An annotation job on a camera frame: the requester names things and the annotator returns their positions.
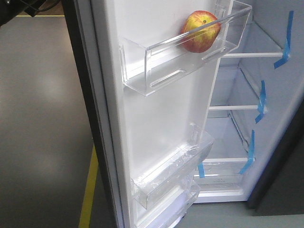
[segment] concrete floor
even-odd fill
[[[78,227],[93,141],[64,18],[0,29],[0,227]],[[100,174],[91,228],[110,228]],[[243,202],[192,206],[177,228],[300,228]]]

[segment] open refrigerator door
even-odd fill
[[[214,142],[204,129],[219,57],[238,48],[251,6],[233,0],[116,0],[114,6],[129,226],[173,227],[200,194],[192,174]],[[180,34],[196,10],[218,19]],[[214,25],[220,32],[208,50],[185,49]]]

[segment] apple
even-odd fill
[[[208,24],[217,18],[208,11],[197,10],[191,13],[184,26],[182,27],[180,34],[188,32],[192,29],[196,29],[202,25]],[[220,31],[220,23],[208,26],[188,35],[182,43],[183,47],[190,52],[201,53],[207,51],[215,41]]]

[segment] yellow floor line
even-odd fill
[[[30,15],[17,15],[17,18],[29,18]],[[36,15],[35,18],[62,18],[64,15]]]
[[[82,203],[78,228],[89,228],[90,226],[97,171],[98,171],[98,160],[96,156],[95,147],[93,147],[89,174],[86,180],[85,195],[84,195],[84,201]]]

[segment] blue painter's tape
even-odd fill
[[[266,102],[266,88],[265,88],[265,81],[261,81],[261,93],[260,93],[260,100],[257,106],[257,110],[260,113],[256,117],[256,124],[260,122],[261,119],[264,117],[264,108],[265,108],[265,102]]]
[[[198,165],[198,169],[200,174],[199,178],[205,178],[205,170],[202,162]]]
[[[294,19],[294,11],[290,11],[289,16],[288,16],[287,34],[286,34],[285,47],[284,47],[284,51],[283,51],[283,57],[274,63],[275,69],[277,69],[281,65],[287,63],[290,58],[291,28],[293,25],[293,19]]]
[[[252,165],[255,157],[255,131],[251,131],[251,140],[249,144],[249,150],[248,150],[248,160],[244,167],[240,170],[239,174],[244,174],[246,170]]]

